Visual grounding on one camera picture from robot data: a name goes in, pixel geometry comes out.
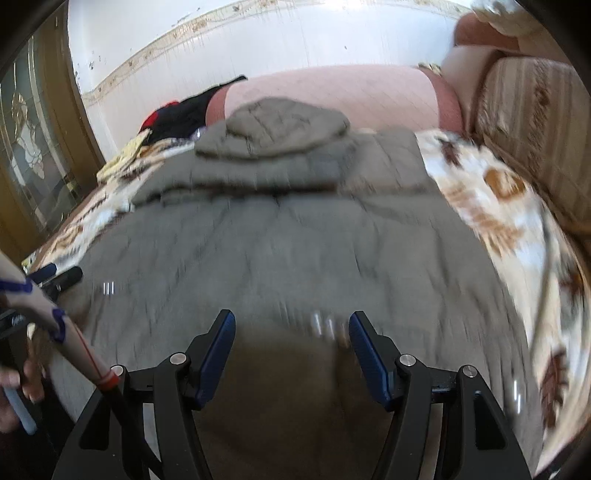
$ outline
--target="yellow cloth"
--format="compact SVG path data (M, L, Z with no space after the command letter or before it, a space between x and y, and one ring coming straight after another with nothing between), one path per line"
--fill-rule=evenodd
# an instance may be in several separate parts
M96 174L96 181L99 183L106 183L113 175L122 171L133 162L142 143L151 132L150 129L143 130L137 137L131 139L116 156L109 160L105 166L98 171Z

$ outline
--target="stained glass window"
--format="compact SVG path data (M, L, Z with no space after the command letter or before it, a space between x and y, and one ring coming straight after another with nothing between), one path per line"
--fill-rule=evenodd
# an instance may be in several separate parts
M38 66L31 37L0 82L0 161L39 231L49 235L79 195L47 115Z

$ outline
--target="fingernail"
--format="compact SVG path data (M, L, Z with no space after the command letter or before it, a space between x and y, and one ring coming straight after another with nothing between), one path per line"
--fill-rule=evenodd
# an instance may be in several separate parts
M18 372L10 372L8 374L8 383L11 387L18 387L21 384L21 376Z

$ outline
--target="floral bedspread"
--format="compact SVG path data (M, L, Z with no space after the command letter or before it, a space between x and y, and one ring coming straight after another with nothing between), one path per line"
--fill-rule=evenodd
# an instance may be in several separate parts
M524 322L544 414L542 470L589 418L589 284L544 202L489 149L440 130L417 139L427 172L488 250ZM519 385L514 401L519 412Z

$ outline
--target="wooden door frame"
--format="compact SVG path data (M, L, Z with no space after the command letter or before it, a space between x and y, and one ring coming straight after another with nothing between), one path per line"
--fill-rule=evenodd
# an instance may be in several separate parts
M96 187L105 164L78 90L67 29L68 3L49 16L37 31L40 79L51 125L82 194Z

